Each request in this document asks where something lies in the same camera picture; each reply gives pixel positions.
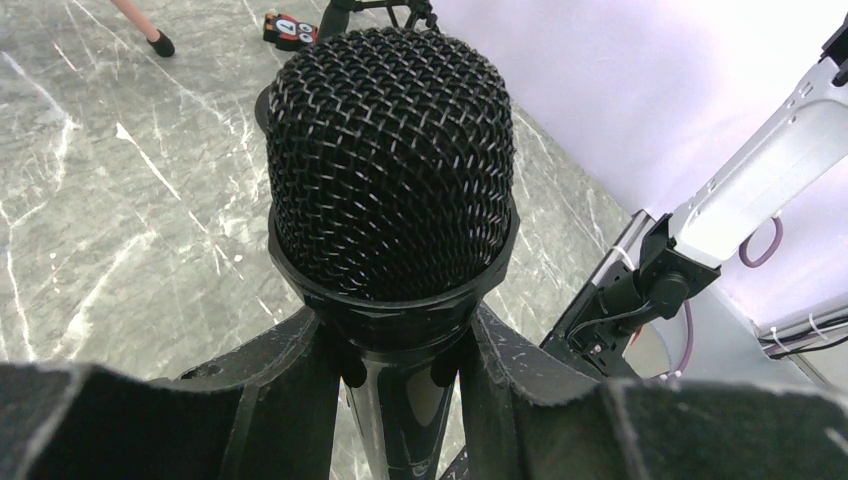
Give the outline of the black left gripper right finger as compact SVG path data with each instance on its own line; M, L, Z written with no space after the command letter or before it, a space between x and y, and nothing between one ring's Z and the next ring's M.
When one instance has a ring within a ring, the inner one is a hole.
M460 369L474 479L843 479L847 399L812 385L598 381L477 310Z

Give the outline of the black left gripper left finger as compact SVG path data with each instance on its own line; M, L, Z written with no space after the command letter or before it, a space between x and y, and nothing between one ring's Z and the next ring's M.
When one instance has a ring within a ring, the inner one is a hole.
M168 380L1 368L5 479L325 479L339 376L314 313Z

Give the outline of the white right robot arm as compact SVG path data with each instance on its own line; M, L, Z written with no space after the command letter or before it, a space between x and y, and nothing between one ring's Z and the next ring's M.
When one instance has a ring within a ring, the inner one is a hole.
M719 278L755 230L847 155L847 27L784 104L689 200L651 227L637 214L639 264L606 257L542 347L604 377L630 373L622 358L644 325L689 314L688 302Z

